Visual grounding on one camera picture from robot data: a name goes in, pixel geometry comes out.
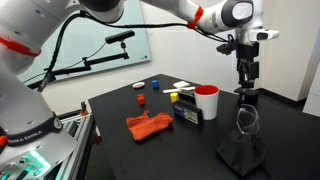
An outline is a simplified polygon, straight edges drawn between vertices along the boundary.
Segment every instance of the table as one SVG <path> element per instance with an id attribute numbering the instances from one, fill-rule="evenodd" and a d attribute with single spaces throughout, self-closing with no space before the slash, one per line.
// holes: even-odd
<path id="1" fill-rule="evenodd" d="M 159 81 L 159 90 L 152 89 L 154 79 Z M 162 93 L 180 80 L 160 74 L 143 80 L 143 89 L 128 85 L 89 100 L 110 168 L 118 180 L 240 178 L 215 152 L 226 134 L 236 128 L 238 96 L 221 91 L 217 118 L 198 126 L 175 117 L 169 94 Z M 144 107 L 137 103 L 140 93 L 145 96 Z M 268 152 L 263 168 L 244 179 L 320 179 L 320 118 L 263 96 L 256 108 L 261 119 L 258 135 Z M 135 142 L 126 118 L 139 116 L 146 109 L 150 117 L 167 112 L 174 117 L 174 123 L 142 142 Z"/>

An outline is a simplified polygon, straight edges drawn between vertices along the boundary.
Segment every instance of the wall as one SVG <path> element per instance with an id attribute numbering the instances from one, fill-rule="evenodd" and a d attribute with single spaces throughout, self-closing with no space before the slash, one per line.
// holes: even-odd
<path id="1" fill-rule="evenodd" d="M 265 44 L 262 87 L 292 100 L 307 97 L 320 59 L 316 45 L 320 1 L 268 0 L 266 25 L 280 38 Z"/>
<path id="2" fill-rule="evenodd" d="M 207 7 L 220 1 L 196 2 Z M 183 22 L 149 5 L 143 4 L 142 8 L 145 23 Z M 229 92 L 238 87 L 236 59 L 234 56 L 219 54 L 216 47 L 220 43 L 183 27 L 148 30 L 148 39 L 152 55 L 150 63 L 49 85 L 43 95 L 50 107 L 58 114 L 75 110 L 83 100 L 159 73 L 200 84 L 215 84 Z"/>

